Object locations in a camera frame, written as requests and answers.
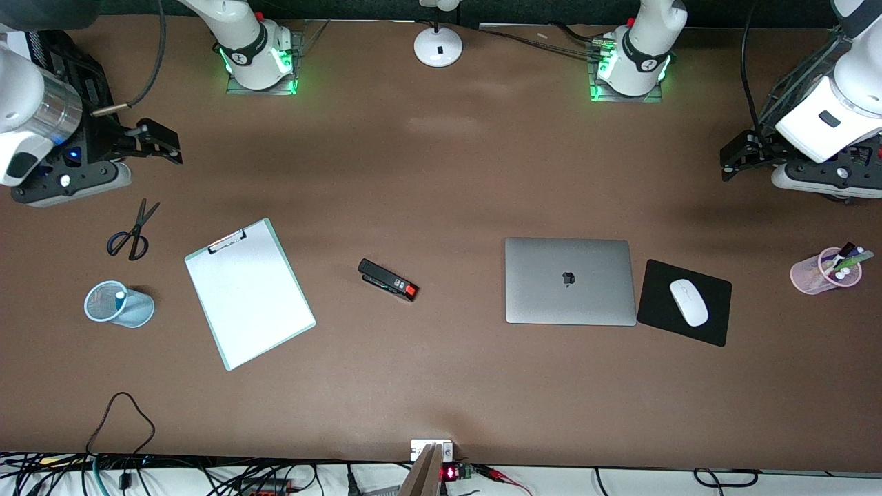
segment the black mouse pad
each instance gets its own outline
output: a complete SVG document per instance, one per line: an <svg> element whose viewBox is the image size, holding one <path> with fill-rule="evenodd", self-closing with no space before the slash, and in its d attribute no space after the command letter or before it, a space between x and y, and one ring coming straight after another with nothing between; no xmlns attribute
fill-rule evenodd
<svg viewBox="0 0 882 496"><path fill-rule="evenodd" d="M691 281L701 293L707 307L707 322L704 324L690 326L677 308L670 284L678 279ZM649 260L643 277L643 290L640 291L637 321L716 346L725 346L731 300L732 283L729 281Z"/></svg>

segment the green led light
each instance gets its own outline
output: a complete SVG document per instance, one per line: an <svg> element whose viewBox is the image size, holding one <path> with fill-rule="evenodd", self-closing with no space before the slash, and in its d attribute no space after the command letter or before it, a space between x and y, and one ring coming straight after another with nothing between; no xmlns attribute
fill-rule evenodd
<svg viewBox="0 0 882 496"><path fill-rule="evenodd" d="M665 59L664 64L661 65L661 72L659 72L660 83L662 82L662 79L664 79L664 74L665 71L668 69L668 64L670 64L670 56L668 56L668 58Z"/></svg>
<svg viewBox="0 0 882 496"><path fill-rule="evenodd" d="M227 58L227 54L223 53L223 49L218 49L218 52L220 52L220 58L223 59L223 64L227 68L227 72L232 74L233 68L230 67L230 65L229 65L229 59Z"/></svg>
<svg viewBox="0 0 882 496"><path fill-rule="evenodd" d="M612 68L616 65L616 61L618 61L618 52L613 50L609 55L602 58L601 62L598 64L597 77L607 79L612 73Z"/></svg>
<svg viewBox="0 0 882 496"><path fill-rule="evenodd" d="M283 74L288 74L291 72L291 53L287 51L278 51L277 49L273 49L270 53L273 54L273 59L276 61L276 65L279 66L279 71Z"/></svg>

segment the red cable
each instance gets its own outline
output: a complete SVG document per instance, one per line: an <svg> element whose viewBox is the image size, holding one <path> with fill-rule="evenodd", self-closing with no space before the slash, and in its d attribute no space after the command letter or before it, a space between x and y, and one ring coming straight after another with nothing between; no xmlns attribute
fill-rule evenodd
<svg viewBox="0 0 882 496"><path fill-rule="evenodd" d="M530 496L533 496L532 491L530 491L524 485L515 481L511 477L506 476L504 473L500 472L499 470L490 469L490 478L492 478L495 481L501 482L503 484L508 484L508 485L513 485L515 487L519 487L519 488L523 489L524 491L526 491L527 494L529 494Z"/></svg>
<svg viewBox="0 0 882 496"><path fill-rule="evenodd" d="M511 480L511 479L508 479L507 481L505 481L505 483L506 483L506 484L511 484L511 485L517 486L517 487L523 489L524 491L526 491L527 494L529 494L530 496L533 496L533 492L531 492L529 489L527 489L524 485L521 485L521 484L519 484L519 483L517 483L517 482L515 482L515 481L513 481L513 480Z"/></svg>

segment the laptop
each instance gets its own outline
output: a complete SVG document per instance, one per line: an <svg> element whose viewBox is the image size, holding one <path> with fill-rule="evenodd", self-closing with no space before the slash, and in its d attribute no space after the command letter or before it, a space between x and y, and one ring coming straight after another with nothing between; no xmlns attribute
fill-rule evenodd
<svg viewBox="0 0 882 496"><path fill-rule="evenodd" d="M510 324L636 326L631 250L606 239L505 239Z"/></svg>

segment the white paper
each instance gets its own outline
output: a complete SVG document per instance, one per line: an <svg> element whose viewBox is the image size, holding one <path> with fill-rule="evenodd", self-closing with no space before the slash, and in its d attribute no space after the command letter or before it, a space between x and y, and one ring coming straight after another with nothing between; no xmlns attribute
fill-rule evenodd
<svg viewBox="0 0 882 496"><path fill-rule="evenodd" d="M185 260L227 370L316 325L269 219L216 253Z"/></svg>

